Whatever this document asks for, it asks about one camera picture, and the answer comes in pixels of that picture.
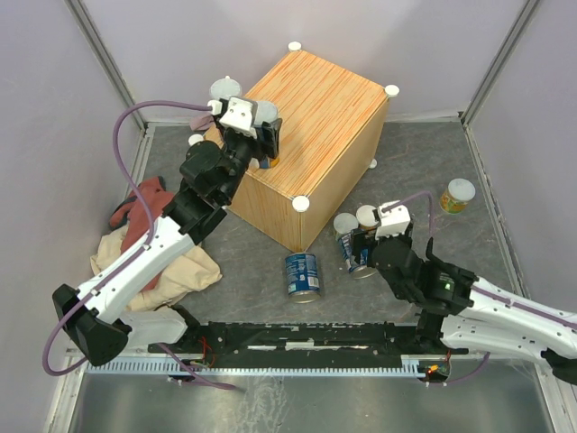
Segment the tall yellow drink can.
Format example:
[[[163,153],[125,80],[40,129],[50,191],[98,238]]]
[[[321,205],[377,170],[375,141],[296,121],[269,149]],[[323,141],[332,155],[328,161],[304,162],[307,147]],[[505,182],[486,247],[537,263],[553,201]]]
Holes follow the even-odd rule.
[[[262,153],[262,156],[258,157],[260,169],[273,168],[279,161],[281,125],[282,119],[276,105],[270,101],[258,101],[254,126]]]

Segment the tall can cartoon label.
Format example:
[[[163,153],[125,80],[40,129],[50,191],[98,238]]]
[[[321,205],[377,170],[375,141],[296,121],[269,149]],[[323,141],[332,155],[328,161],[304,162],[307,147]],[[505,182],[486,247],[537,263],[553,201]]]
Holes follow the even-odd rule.
[[[241,84],[230,76],[218,79],[209,89],[209,96],[212,100],[229,101],[231,97],[241,97],[242,95]]]

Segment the blue Progresso soup can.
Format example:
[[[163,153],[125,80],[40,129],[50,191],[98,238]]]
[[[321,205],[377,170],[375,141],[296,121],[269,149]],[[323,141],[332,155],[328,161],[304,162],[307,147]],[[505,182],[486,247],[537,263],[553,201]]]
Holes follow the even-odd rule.
[[[341,250],[345,266],[353,279],[359,280],[371,277],[376,273],[376,269],[368,265],[368,250],[361,251],[359,258],[353,255],[353,240],[351,234],[341,235],[337,239]]]

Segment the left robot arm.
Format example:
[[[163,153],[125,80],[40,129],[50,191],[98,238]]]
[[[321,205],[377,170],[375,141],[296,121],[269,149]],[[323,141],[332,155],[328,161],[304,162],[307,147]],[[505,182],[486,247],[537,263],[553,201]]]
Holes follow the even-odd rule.
[[[77,289],[63,284],[54,291],[64,331],[92,365],[107,364],[132,345],[172,344],[181,352],[197,346],[199,330],[188,313],[125,308],[155,276],[220,224],[251,161],[279,154],[281,119],[263,122],[249,133],[223,119],[216,125],[224,143],[203,140],[189,147],[179,167],[179,192],[151,231],[101,276]]]

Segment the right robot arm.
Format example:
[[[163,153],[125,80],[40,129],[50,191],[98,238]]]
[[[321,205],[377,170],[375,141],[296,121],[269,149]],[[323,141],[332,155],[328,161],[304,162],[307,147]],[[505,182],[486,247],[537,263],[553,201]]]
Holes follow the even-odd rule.
[[[426,247],[412,249],[409,232],[377,237],[352,232],[353,257],[366,258],[399,300],[421,310],[414,342],[433,353],[439,347],[507,355],[548,366],[553,376],[576,383],[576,315],[504,290],[474,272],[442,261]]]

